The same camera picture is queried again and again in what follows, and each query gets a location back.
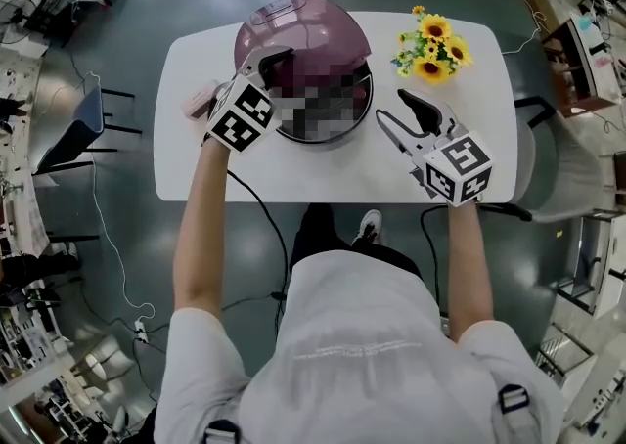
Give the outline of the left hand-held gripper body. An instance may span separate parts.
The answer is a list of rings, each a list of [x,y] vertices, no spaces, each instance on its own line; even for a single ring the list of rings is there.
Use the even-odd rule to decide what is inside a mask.
[[[237,74],[217,99],[204,139],[214,138],[231,152],[243,153],[278,128],[278,110],[270,95]]]

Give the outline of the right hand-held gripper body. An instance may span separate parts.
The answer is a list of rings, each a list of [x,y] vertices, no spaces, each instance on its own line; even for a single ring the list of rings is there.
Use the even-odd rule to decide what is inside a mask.
[[[426,134],[418,124],[422,148],[408,153],[415,165],[413,176],[430,197],[458,207],[487,189],[494,160],[481,137],[467,130],[449,106],[435,106],[442,115],[441,133]]]

